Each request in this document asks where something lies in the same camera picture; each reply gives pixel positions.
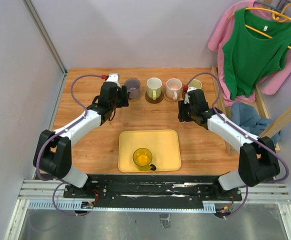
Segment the purple grey mug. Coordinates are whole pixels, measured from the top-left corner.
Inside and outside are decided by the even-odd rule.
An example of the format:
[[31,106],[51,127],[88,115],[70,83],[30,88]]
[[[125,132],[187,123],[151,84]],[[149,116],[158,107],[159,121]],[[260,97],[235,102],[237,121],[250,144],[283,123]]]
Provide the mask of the purple grey mug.
[[141,83],[138,79],[129,78],[125,81],[124,85],[127,88],[131,100],[136,100],[141,96]]

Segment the small woven rattan coaster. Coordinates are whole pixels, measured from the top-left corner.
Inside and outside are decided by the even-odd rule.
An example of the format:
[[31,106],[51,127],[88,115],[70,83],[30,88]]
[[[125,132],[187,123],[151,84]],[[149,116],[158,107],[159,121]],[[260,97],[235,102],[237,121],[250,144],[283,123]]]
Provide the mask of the small woven rattan coaster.
[[168,102],[177,102],[180,99],[181,93],[178,91],[166,91],[164,93],[164,98]]

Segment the cream beige mug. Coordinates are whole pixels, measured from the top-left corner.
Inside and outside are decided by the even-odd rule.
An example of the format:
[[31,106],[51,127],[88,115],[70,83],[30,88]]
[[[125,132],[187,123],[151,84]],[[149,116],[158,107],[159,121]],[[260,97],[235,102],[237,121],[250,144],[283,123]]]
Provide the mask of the cream beige mug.
[[193,79],[189,84],[188,84],[188,86],[190,87],[190,88],[196,88],[196,89],[202,89],[202,83],[201,83],[201,81],[200,80],[198,80],[198,79]]

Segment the pink white mug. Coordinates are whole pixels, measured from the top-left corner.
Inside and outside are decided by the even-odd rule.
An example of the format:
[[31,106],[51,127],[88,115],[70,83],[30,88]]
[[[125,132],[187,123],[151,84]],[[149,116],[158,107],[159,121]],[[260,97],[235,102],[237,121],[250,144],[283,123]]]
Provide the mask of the pink white mug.
[[181,94],[182,88],[183,88],[183,84],[179,79],[171,78],[166,82],[165,91],[166,92],[176,91],[176,92],[180,92]]

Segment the brown wooden coaster top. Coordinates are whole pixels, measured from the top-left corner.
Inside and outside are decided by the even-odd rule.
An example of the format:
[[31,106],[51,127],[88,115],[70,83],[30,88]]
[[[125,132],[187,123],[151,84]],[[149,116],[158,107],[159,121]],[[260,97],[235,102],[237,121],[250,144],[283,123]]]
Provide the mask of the brown wooden coaster top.
[[145,99],[146,99],[149,103],[151,103],[151,104],[158,104],[158,103],[160,103],[160,102],[164,99],[164,93],[161,92],[161,93],[160,93],[160,96],[159,96],[156,100],[153,100],[152,98],[150,98],[150,97],[148,96],[148,93],[146,92],[146,93],[145,93]]

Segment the brown wooden coaster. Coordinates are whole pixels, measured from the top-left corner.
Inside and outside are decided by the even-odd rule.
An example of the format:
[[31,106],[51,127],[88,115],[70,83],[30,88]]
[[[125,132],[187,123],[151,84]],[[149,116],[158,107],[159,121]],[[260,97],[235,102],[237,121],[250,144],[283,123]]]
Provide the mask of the brown wooden coaster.
[[183,98],[183,100],[186,99],[186,94],[187,94],[186,92],[184,92],[184,91],[182,92],[182,98]]
[[156,100],[153,100],[152,98],[150,98],[150,97],[148,96],[148,93],[146,92],[146,93],[145,93],[145,99],[146,99],[149,103],[151,103],[151,104],[158,104],[158,103],[160,103],[160,102],[164,99],[164,93],[161,92],[161,93],[160,93],[160,96],[159,96]]

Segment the white green-handled mug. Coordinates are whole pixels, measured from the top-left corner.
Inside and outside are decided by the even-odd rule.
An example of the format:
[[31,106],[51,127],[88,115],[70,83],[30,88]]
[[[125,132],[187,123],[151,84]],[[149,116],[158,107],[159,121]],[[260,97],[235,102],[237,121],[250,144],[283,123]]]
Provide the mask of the white green-handled mug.
[[162,91],[162,81],[157,77],[152,77],[147,80],[147,96],[153,101],[157,100]]

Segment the yellow black-handled mug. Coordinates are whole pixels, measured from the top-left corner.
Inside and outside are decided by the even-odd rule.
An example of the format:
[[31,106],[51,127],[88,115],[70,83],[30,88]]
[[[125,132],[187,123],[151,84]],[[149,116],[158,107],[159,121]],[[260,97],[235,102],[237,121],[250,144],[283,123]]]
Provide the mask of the yellow black-handled mug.
[[132,160],[139,171],[157,170],[157,167],[152,163],[153,154],[147,148],[138,148],[133,153]]

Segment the large woven rattan coaster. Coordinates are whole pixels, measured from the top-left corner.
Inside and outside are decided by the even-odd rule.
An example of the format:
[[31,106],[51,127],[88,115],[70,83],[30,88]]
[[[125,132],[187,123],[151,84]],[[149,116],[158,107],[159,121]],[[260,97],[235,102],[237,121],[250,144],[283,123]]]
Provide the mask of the large woven rattan coaster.
[[130,96],[129,96],[128,101],[129,102],[136,102],[136,101],[140,100],[141,98],[142,98],[142,93],[140,93],[139,96],[136,98],[130,98]]

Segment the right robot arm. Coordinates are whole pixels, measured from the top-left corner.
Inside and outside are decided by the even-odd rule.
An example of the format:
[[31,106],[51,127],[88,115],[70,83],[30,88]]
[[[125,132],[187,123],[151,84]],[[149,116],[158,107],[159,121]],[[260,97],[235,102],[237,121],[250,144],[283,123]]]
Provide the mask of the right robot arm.
[[272,180],[281,172],[273,140],[249,133],[219,109],[209,107],[201,89],[187,89],[184,100],[178,101],[178,119],[219,135],[239,153],[238,169],[220,175],[212,183],[212,195],[217,200],[224,200],[239,187],[254,187]]

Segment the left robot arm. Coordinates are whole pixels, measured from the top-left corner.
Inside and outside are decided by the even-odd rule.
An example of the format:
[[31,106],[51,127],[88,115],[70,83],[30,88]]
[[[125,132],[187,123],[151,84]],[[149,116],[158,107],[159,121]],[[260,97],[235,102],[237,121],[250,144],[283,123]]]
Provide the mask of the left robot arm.
[[91,130],[111,121],[117,108],[129,105],[128,90],[125,85],[104,82],[92,104],[84,106],[83,113],[63,126],[51,131],[41,132],[33,159],[33,166],[50,176],[67,183],[82,198],[93,192],[91,177],[79,170],[72,162],[72,147]]

